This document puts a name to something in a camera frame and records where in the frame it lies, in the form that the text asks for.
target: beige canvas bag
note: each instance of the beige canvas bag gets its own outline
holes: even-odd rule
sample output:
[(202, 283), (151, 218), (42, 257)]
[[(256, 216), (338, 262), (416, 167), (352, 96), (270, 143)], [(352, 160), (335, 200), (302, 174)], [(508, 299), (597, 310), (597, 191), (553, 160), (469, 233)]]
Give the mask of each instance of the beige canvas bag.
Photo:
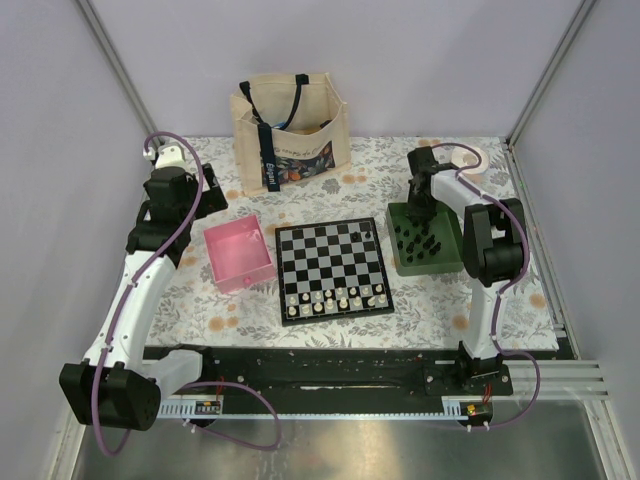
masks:
[(253, 77), (231, 116), (245, 195), (351, 168), (347, 104), (328, 74)]

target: cable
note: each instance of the cable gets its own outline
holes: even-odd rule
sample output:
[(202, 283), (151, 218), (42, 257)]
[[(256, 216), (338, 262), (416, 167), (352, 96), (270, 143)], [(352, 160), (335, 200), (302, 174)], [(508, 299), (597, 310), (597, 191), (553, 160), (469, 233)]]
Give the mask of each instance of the cable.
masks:
[(102, 451), (102, 453), (108, 457), (115, 457), (116, 455), (118, 455), (118, 453), (120, 453), (125, 443), (127, 442), (127, 439), (129, 438), (129, 434), (131, 433), (131, 430), (127, 430), (124, 436), (122, 437), (122, 440), (120, 441), (120, 444), (118, 445), (118, 447), (115, 450), (110, 450), (104, 441), (102, 426), (100, 425), (100, 414), (99, 414), (99, 408), (98, 408), (98, 390), (100, 387), (100, 378), (102, 377), (102, 370), (107, 360), (107, 355), (111, 347), (111, 342), (113, 341), (113, 333), (116, 330), (116, 327), (118, 325), (118, 320), (120, 319), (122, 310), (124, 309), (124, 306), (127, 303), (127, 299), (129, 298), (129, 295), (131, 294), (131, 291), (133, 290), (134, 285), (137, 284), (138, 280), (144, 274), (147, 268), (149, 268), (149, 266), (157, 258), (159, 258), (167, 248), (169, 248), (169, 246), (175, 241), (175, 239), (180, 236), (180, 234), (184, 231), (185, 228), (187, 228), (187, 225), (191, 223), (191, 220), (193, 220), (193, 217), (195, 216), (198, 205), (200, 204), (200, 198), (202, 198), (202, 187), (205, 181), (204, 171), (202, 170), (202, 162), (200, 161), (200, 157), (198, 156), (198, 153), (189, 144), (189, 142), (187, 142), (181, 136), (176, 135), (175, 133), (171, 133), (171, 132), (152, 133), (144, 141), (145, 152), (149, 150), (149, 144), (151, 143), (151, 140), (153, 140), (156, 137), (173, 138), (174, 140), (177, 140), (182, 145), (184, 145), (187, 148), (187, 150), (189, 150), (189, 153), (193, 155), (193, 158), (196, 162), (196, 167), (198, 170), (198, 189), (196, 191), (196, 197), (193, 200), (193, 205), (191, 206), (191, 210), (189, 210), (189, 213), (187, 213), (187, 216), (185, 217), (184, 221), (180, 224), (180, 226), (173, 233), (173, 235), (171, 235), (171, 237), (169, 237), (167, 241), (164, 242), (162, 246), (158, 250), (156, 250), (154, 254), (151, 255), (151, 257), (149, 257), (149, 259), (146, 262), (144, 262), (144, 264), (138, 269), (138, 271), (131, 278), (131, 282), (129, 283), (129, 285), (126, 286), (124, 292), (122, 292), (122, 296), (118, 301), (118, 305), (116, 306), (115, 312), (111, 319), (111, 323), (109, 324), (109, 329), (107, 330), (107, 335), (105, 338), (105, 346), (102, 348), (102, 352), (100, 353), (98, 365), (96, 366), (96, 371), (93, 376), (93, 383), (91, 385), (91, 422), (93, 423), (93, 430), (96, 436), (98, 447), (100, 447), (100, 450)]
[(491, 425), (492, 429), (502, 428), (502, 427), (512, 425), (513, 423), (515, 423), (516, 421), (524, 417), (528, 412), (530, 412), (531, 407), (533, 407), (534, 403), (538, 399), (538, 395), (540, 394), (540, 383), (541, 383), (540, 365), (538, 365), (538, 362), (536, 361), (536, 359), (533, 358), (533, 355), (531, 355), (529, 352), (525, 352), (524, 350), (513, 350), (513, 351), (507, 352), (502, 349), (497, 339), (498, 314), (500, 313), (500, 305), (502, 304), (502, 295), (504, 295), (504, 293), (509, 288), (513, 287), (516, 283), (522, 280), (526, 275), (527, 269), (529, 268), (529, 262), (531, 260), (531, 252), (529, 251), (529, 241), (527, 240), (527, 236), (524, 232), (524, 228), (522, 227), (522, 225), (520, 225), (520, 222), (518, 221), (518, 219), (515, 217), (513, 213), (511, 213), (511, 211), (509, 211), (507, 207), (505, 207), (500, 201), (493, 198), (492, 196), (486, 193), (483, 193), (478, 187), (476, 187), (473, 183), (469, 182), (466, 178), (462, 176), (462, 173), (465, 170), (470, 170), (472, 168), (476, 168), (480, 166), (480, 164), (482, 163), (482, 157), (480, 156), (480, 153), (478, 153), (477, 150), (467, 145), (464, 145), (462, 143), (456, 143), (456, 142), (439, 143), (437, 145), (432, 145), (431, 148), (441, 148), (441, 147), (460, 147), (467, 150), (468, 152), (471, 152), (476, 156), (476, 158), (478, 159), (478, 163), (476, 163), (475, 165), (468, 165), (466, 167), (462, 167), (458, 169), (455, 175), (456, 180), (458, 180), (468, 190), (472, 191), (479, 197), (488, 200), (493, 205), (498, 207), (509, 218), (511, 223), (515, 225), (516, 230), (518, 230), (518, 233), (520, 234), (520, 238), (522, 239), (522, 249), (524, 253), (524, 261), (522, 263), (522, 269), (520, 270), (520, 273), (516, 278), (514, 278), (509, 283), (504, 285), (500, 290), (498, 290), (498, 298), (493, 308), (493, 316), (491, 317), (491, 339), (493, 341), (493, 345), (496, 347), (496, 350), (498, 350), (498, 352), (504, 355), (505, 357), (525, 357), (529, 361), (531, 361), (531, 363), (533, 364), (533, 368), (536, 371), (536, 386), (533, 391), (531, 400), (529, 401), (529, 404), (523, 410), (521, 410), (517, 415), (515, 415), (513, 418), (509, 420), (496, 423), (495, 425)]
[(244, 440), (231, 437), (224, 433), (216, 432), (215, 430), (207, 430), (206, 428), (202, 428), (192, 424), (194, 428), (198, 429), (202, 433), (206, 433), (207, 435), (213, 435), (214, 437), (218, 437), (223, 440), (228, 440), (230, 442), (235, 443), (236, 445), (240, 445), (241, 447), (252, 448), (254, 450), (261, 450), (263, 452), (272, 452), (273, 450), (276, 450), (278, 448), (278, 446), (280, 445), (280, 442), (282, 441), (282, 423), (280, 422), (280, 419), (278, 418), (278, 414), (276, 413), (273, 406), (267, 401), (266, 398), (264, 398), (262, 395), (256, 392), (253, 388), (243, 385), (242, 383), (234, 383), (234, 382), (194, 382), (194, 383), (186, 384), (184, 387), (182, 387), (182, 389), (198, 388), (198, 387), (231, 387), (231, 388), (238, 388), (240, 390), (244, 390), (245, 392), (249, 392), (251, 395), (253, 395), (258, 400), (260, 400), (262, 404), (265, 407), (267, 407), (267, 410), (269, 410), (269, 413), (273, 416), (273, 420), (275, 421), (275, 424), (276, 424), (276, 440), (271, 445), (256, 445), (254, 443), (245, 442)]

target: pink bin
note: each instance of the pink bin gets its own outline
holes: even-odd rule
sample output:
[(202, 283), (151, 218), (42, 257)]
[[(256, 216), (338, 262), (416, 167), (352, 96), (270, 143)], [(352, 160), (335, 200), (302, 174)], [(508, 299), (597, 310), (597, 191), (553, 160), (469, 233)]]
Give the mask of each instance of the pink bin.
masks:
[(247, 288), (276, 276), (255, 215), (208, 228), (204, 239), (220, 292)]

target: black square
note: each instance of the black square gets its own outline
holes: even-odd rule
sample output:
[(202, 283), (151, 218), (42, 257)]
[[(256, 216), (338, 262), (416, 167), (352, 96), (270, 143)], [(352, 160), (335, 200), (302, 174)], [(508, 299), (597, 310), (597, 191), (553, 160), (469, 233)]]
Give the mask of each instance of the black square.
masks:
[(369, 273), (380, 271), (380, 264), (378, 262), (367, 262), (367, 267), (369, 267)]

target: chessboard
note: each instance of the chessboard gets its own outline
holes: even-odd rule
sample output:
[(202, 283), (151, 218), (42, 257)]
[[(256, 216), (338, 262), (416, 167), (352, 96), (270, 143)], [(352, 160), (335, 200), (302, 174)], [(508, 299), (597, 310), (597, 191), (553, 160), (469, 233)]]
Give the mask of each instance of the chessboard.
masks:
[(276, 229), (283, 325), (393, 312), (373, 218)]

